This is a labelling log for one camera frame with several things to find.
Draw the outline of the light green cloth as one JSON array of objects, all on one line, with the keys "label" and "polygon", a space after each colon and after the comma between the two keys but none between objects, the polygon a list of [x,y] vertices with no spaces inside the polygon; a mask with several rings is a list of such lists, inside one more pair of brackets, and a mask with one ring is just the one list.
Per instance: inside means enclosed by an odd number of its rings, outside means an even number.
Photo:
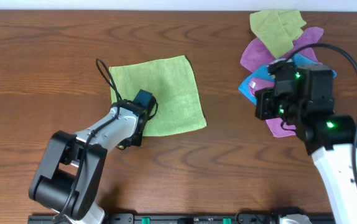
[{"label": "light green cloth", "polygon": [[196,131],[207,126],[194,72],[186,56],[109,67],[122,98],[133,100],[139,90],[158,103],[144,136],[160,137]]}]

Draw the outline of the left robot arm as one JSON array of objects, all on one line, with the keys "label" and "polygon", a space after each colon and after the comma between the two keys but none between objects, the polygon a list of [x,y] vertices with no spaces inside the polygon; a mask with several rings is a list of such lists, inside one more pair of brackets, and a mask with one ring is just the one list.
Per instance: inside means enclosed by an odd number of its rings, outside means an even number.
[{"label": "left robot arm", "polygon": [[157,111],[152,93],[118,100],[87,129],[52,135],[29,187],[30,199],[56,212],[52,223],[104,223],[95,203],[106,156],[114,148],[140,146],[146,123]]}]

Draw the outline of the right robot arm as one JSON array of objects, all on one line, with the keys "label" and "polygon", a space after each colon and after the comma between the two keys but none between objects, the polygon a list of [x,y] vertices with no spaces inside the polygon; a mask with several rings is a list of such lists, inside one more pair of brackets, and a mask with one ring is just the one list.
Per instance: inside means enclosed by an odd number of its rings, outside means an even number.
[{"label": "right robot arm", "polygon": [[255,115],[295,126],[328,193],[336,223],[357,223],[357,138],[350,115],[335,114],[333,71],[293,61],[268,65],[274,86],[255,92]]}]

